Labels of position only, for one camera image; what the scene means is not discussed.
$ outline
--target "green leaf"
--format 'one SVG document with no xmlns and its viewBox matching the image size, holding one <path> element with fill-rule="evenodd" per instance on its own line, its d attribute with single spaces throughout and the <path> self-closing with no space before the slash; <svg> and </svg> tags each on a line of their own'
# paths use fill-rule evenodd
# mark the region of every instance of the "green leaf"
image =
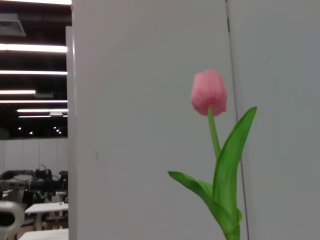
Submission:
<svg viewBox="0 0 320 240">
<path fill-rule="evenodd" d="M 240 210 L 238 210 L 238 218 L 232 219 L 230 214 L 213 199 L 212 184 L 196 180 L 183 172 L 169 171 L 168 173 L 170 177 L 197 194 L 204 201 L 227 239 L 230 236 L 240 235 L 239 222 L 242 218 Z"/>
<path fill-rule="evenodd" d="M 237 208 L 238 164 L 256 111 L 256 107 L 250 108 L 235 125 L 215 165 L 212 196 L 232 219 L 239 219 Z"/>
</svg>

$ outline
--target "wall seam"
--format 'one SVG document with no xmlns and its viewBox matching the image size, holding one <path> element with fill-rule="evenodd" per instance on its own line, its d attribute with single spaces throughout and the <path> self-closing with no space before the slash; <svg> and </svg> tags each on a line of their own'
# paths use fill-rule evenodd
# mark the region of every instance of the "wall seam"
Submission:
<svg viewBox="0 0 320 240">
<path fill-rule="evenodd" d="M 235 81 L 233 51 L 232 51 L 231 24 L 230 24 L 230 18 L 229 18 L 229 3 L 228 3 L 228 0 L 225 0 L 225 10 L 226 10 L 228 33 L 229 33 L 228 34 L 228 39 L 229 39 L 229 49 L 230 49 L 230 58 L 231 58 L 231 76 L 232 76 L 232 84 L 233 84 L 235 120 L 236 120 L 236 122 L 238 122 L 239 121 L 239 113 L 238 113 L 238 106 L 237 106 L 236 81 Z M 240 160 L 240 171 L 241 171 L 241 181 L 242 181 L 242 189 L 243 189 L 246 234 L 247 234 L 247 239 L 250 240 L 247 197 L 246 197 L 246 186 L 245 186 L 244 166 L 243 166 L 242 159 Z"/>
</svg>

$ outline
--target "light strip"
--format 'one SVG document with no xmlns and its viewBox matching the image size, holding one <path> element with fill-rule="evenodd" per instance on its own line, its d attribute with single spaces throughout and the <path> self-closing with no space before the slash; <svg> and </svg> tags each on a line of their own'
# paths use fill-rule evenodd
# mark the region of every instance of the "light strip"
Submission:
<svg viewBox="0 0 320 240">
<path fill-rule="evenodd" d="M 29 52 L 49 52 L 49 53 L 66 53 L 66 46 L 51 45 L 24 45 L 24 44 L 0 44 L 0 51 L 29 51 Z"/>
<path fill-rule="evenodd" d="M 65 104 L 68 100 L 0 100 L 0 104 Z"/>
<path fill-rule="evenodd" d="M 35 90 L 0 90 L 0 95 L 11 95 L 11 94 L 35 94 Z"/>
<path fill-rule="evenodd" d="M 30 118 L 51 118 L 50 115 L 35 115 L 35 116 L 19 116 L 20 119 L 30 119 Z"/>
<path fill-rule="evenodd" d="M 71 5 L 71 0 L 4 0 L 8 2 L 23 2 L 23 3 L 35 3 L 35 4 L 59 4 L 59 5 Z"/>
<path fill-rule="evenodd" d="M 50 113 L 50 112 L 68 112 L 68 109 L 18 109 L 18 113 Z"/>
<path fill-rule="evenodd" d="M 0 74 L 16 74 L 16 75 L 67 75 L 66 71 L 15 71 L 0 70 Z"/>
</svg>

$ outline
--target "tulip flower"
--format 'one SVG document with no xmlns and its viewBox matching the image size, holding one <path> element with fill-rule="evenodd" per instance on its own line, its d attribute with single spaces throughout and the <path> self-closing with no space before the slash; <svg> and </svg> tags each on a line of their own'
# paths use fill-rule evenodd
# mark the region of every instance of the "tulip flower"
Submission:
<svg viewBox="0 0 320 240">
<path fill-rule="evenodd" d="M 196 180 L 183 172 L 168 173 L 203 200 L 226 240 L 240 240 L 242 214 L 237 207 L 237 170 L 257 108 L 252 107 L 244 114 L 220 149 L 215 117 L 227 110 L 227 91 L 216 70 L 209 69 L 194 76 L 191 103 L 197 112 L 208 116 L 216 157 L 213 183 Z"/>
<path fill-rule="evenodd" d="M 226 86 L 216 70 L 208 69 L 194 76 L 191 103 L 198 113 L 205 116 L 209 109 L 214 116 L 227 111 Z"/>
</svg>

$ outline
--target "air vent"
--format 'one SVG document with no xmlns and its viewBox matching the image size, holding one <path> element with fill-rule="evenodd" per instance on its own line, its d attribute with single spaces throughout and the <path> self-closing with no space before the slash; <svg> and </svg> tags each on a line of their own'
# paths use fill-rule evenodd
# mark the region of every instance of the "air vent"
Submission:
<svg viewBox="0 0 320 240">
<path fill-rule="evenodd" d="M 54 98 L 54 94 L 52 92 L 36 92 L 34 94 L 34 97 L 36 99 L 53 99 Z"/>
<path fill-rule="evenodd" d="M 25 37 L 26 33 L 17 14 L 0 14 L 0 35 Z"/>
</svg>

